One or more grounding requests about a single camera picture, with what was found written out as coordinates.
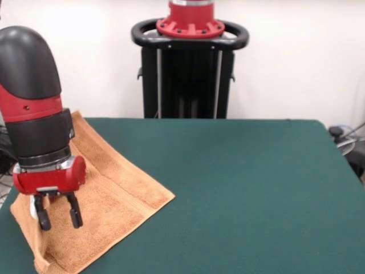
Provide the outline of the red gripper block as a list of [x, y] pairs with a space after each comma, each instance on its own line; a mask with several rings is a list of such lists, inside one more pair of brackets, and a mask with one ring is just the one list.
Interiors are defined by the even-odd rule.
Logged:
[[16, 189], [25, 195], [34, 196], [34, 207], [40, 227], [44, 231], [51, 229], [51, 222], [43, 206], [46, 192], [66, 193], [71, 206], [70, 216], [74, 228], [83, 226], [78, 200], [73, 193], [86, 181], [86, 162], [81, 156], [71, 156], [64, 162], [36, 169], [13, 167], [13, 182]]

